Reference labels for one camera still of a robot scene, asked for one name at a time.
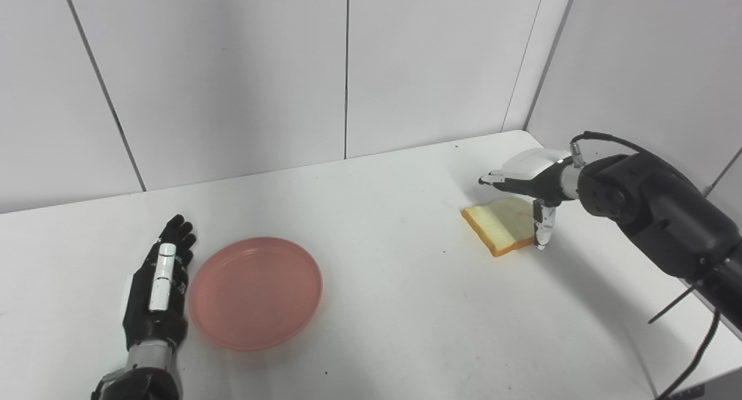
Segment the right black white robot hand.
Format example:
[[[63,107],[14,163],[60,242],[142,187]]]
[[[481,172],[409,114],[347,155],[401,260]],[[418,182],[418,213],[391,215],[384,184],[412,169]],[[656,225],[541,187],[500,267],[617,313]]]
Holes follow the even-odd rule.
[[[533,147],[481,176],[479,184],[533,198],[534,245],[545,249],[553,234],[556,208],[580,199],[577,183],[583,167],[567,151]]]

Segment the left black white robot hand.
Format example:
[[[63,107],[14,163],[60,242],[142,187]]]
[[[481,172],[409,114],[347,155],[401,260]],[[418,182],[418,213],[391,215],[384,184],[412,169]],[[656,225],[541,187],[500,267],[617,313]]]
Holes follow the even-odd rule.
[[[133,274],[122,326],[126,348],[145,341],[164,341],[177,350],[188,323],[184,315],[191,248],[197,239],[192,223],[178,213],[164,226]]]

